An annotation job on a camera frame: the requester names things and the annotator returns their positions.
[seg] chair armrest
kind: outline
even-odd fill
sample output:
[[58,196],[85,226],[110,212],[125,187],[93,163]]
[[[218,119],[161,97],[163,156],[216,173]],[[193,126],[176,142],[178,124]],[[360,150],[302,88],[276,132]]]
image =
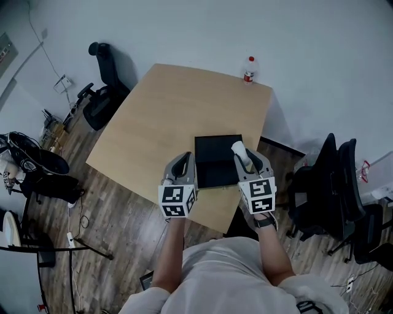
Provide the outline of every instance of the chair armrest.
[[92,91],[90,88],[93,87],[93,83],[90,83],[89,85],[87,85],[84,89],[82,89],[79,94],[77,95],[78,98],[82,98],[84,96],[85,93],[94,96],[94,91]]

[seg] bottle label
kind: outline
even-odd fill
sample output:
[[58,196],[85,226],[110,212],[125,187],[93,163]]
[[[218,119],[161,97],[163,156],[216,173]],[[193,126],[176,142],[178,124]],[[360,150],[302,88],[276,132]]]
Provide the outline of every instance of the bottle label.
[[243,79],[245,82],[252,82],[254,79],[254,72],[245,71]]

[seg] power strip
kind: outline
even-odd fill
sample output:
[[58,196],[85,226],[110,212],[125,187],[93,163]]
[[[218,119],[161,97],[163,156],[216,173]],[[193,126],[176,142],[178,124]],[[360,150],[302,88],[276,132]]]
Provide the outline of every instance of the power strip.
[[71,232],[67,233],[67,239],[68,239],[69,247],[70,248],[75,248],[74,237],[72,236]]
[[347,282],[347,286],[346,286],[346,290],[345,290],[346,293],[350,293],[351,292],[352,287],[354,285],[354,281],[355,281],[355,276],[351,275],[348,278],[348,282]]

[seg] black watch strap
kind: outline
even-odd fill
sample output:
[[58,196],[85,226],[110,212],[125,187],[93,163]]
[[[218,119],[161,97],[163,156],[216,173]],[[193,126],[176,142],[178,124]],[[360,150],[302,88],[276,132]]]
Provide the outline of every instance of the black watch strap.
[[273,217],[270,215],[267,219],[263,219],[263,220],[254,219],[254,226],[257,228],[263,228],[271,224],[274,226],[275,230],[277,230],[276,222],[274,221]]

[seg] plastic bottle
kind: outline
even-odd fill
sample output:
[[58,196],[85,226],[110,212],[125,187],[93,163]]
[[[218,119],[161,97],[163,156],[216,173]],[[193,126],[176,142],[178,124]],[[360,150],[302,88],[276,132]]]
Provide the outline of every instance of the plastic bottle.
[[255,73],[258,71],[258,62],[253,56],[248,57],[244,63],[244,77],[243,82],[246,85],[252,84],[254,81]]

